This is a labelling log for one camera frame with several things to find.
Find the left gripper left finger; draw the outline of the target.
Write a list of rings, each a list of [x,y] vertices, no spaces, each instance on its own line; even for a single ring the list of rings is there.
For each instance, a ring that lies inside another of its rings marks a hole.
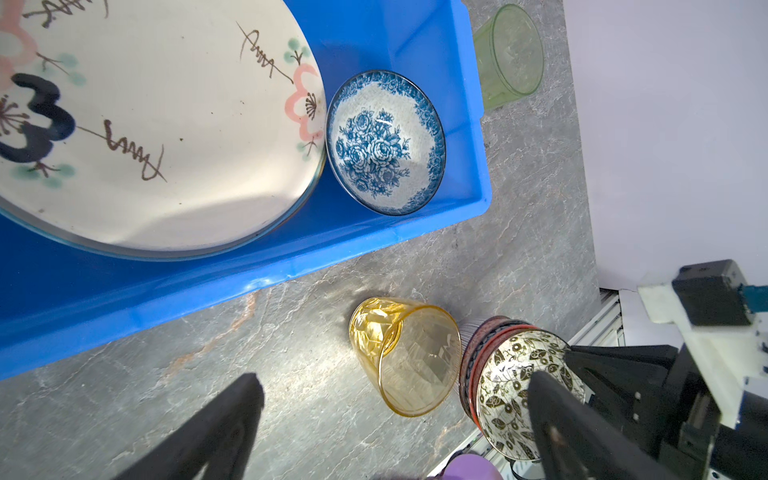
[[[256,439],[264,390],[238,377],[119,479],[241,479]]]

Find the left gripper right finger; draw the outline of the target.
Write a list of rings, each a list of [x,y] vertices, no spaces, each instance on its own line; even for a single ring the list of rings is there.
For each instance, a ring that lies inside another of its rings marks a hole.
[[[528,410],[547,479],[673,479],[550,374],[535,372]]]

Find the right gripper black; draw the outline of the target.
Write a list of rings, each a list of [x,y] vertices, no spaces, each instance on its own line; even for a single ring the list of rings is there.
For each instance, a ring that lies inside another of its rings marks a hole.
[[[749,391],[732,427],[686,348],[573,346],[588,404],[680,479],[764,479],[767,400]]]

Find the black white leaf bowl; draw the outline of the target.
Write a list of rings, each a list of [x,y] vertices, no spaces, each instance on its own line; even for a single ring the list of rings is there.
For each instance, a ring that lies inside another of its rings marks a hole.
[[[565,362],[569,349],[565,340],[541,329],[523,329],[491,349],[479,373],[475,416],[486,440],[507,459],[540,458],[529,412],[534,373],[549,374],[580,403],[585,402],[584,383]]]

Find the red patterned bowl underneath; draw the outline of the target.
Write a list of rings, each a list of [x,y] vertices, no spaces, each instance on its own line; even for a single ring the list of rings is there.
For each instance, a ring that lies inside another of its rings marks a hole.
[[[474,407],[474,394],[477,390],[479,374],[487,362],[485,352],[495,338],[517,330],[536,329],[536,326],[523,320],[514,320],[503,315],[490,317],[483,321],[468,321],[460,326],[462,359],[458,376],[457,393],[465,414],[479,426]]]

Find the cream floral plate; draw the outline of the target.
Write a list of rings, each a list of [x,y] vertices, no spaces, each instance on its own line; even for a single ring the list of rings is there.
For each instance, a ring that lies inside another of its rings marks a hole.
[[[1,198],[97,242],[230,242],[312,182],[324,94],[283,1],[5,1]]]

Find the blue patterned bowl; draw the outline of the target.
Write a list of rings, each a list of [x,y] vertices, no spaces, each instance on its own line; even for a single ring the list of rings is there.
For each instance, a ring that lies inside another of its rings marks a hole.
[[[389,70],[362,72],[338,89],[327,112],[326,146],[342,188],[387,216],[426,206],[446,170],[436,108],[419,86]]]

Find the white watermelon plate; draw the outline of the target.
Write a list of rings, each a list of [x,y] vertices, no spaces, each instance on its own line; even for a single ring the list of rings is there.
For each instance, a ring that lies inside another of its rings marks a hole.
[[[104,242],[97,242],[81,235],[67,232],[57,226],[51,226],[46,221],[37,218],[29,212],[24,211],[12,205],[5,198],[1,198],[1,216],[11,222],[34,232],[44,238],[52,240],[62,245],[75,248],[77,250],[94,253],[110,258],[138,260],[146,262],[176,262],[208,258],[215,255],[224,254],[243,247],[256,240],[272,235],[280,231],[284,225],[296,217],[296,215],[307,205],[309,199],[315,192],[320,183],[320,179],[326,170],[326,160],[328,159],[327,150],[322,151],[320,163],[314,173],[312,182],[299,199],[279,218],[265,225],[259,230],[250,232],[248,235],[237,238],[230,242],[218,245],[206,246],[205,248],[187,248],[187,249],[139,249],[129,248],[123,245],[113,245]]]

